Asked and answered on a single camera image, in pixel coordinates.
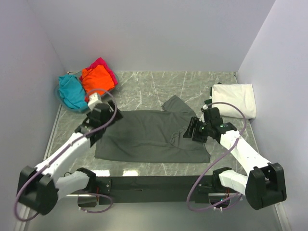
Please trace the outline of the dark grey t shirt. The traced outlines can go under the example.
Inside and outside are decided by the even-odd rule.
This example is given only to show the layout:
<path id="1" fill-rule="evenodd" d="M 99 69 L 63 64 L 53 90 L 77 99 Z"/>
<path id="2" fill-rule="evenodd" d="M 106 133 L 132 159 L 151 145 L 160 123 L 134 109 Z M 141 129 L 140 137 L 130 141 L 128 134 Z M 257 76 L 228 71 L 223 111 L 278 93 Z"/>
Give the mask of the dark grey t shirt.
<path id="1" fill-rule="evenodd" d="M 196 114 L 174 95 L 162 110 L 123 111 L 96 143 L 95 158 L 145 163 L 208 163 L 205 146 L 183 137 Z"/>

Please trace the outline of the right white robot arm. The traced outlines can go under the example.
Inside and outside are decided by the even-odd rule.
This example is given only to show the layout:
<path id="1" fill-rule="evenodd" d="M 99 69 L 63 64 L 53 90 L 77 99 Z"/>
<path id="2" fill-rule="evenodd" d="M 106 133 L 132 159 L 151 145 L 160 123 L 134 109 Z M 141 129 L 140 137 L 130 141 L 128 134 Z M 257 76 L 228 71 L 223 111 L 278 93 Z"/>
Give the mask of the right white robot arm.
<path id="1" fill-rule="evenodd" d="M 262 157 L 242 137 L 242 130 L 223 121 L 218 108 L 209 103 L 204 105 L 201 111 L 203 115 L 200 118 L 191 118 L 183 137 L 202 143 L 211 137 L 226 148 L 223 157 L 231 154 L 241 164 L 245 174 L 237 173 L 230 167 L 223 167 L 213 171 L 210 182 L 202 183 L 201 180 L 206 177 L 206 173 L 202 173 L 189 191 L 186 202 L 190 202 L 195 190 L 205 195 L 225 194 L 225 199 L 212 204 L 212 208 L 218 208 L 221 203 L 230 200 L 229 192 L 245 196 L 255 210 L 285 201 L 287 192 L 283 167 Z"/>

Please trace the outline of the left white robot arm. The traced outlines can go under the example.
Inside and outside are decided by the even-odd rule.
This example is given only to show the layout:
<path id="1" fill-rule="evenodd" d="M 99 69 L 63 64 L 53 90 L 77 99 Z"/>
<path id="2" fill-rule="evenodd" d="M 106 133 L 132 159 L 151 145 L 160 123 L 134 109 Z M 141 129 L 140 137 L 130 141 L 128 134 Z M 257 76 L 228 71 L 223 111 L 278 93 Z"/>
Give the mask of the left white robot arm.
<path id="1" fill-rule="evenodd" d="M 61 148 L 35 167 L 26 166 L 22 169 L 14 207 L 21 203 L 37 214 L 46 215 L 60 199 L 83 190 L 86 194 L 109 200 L 107 209 L 110 209 L 113 199 L 97 193 L 95 173 L 80 168 L 76 173 L 65 176 L 65 171 L 76 158 L 102 138 L 108 126 L 121 118 L 115 101 L 97 103 Z"/>

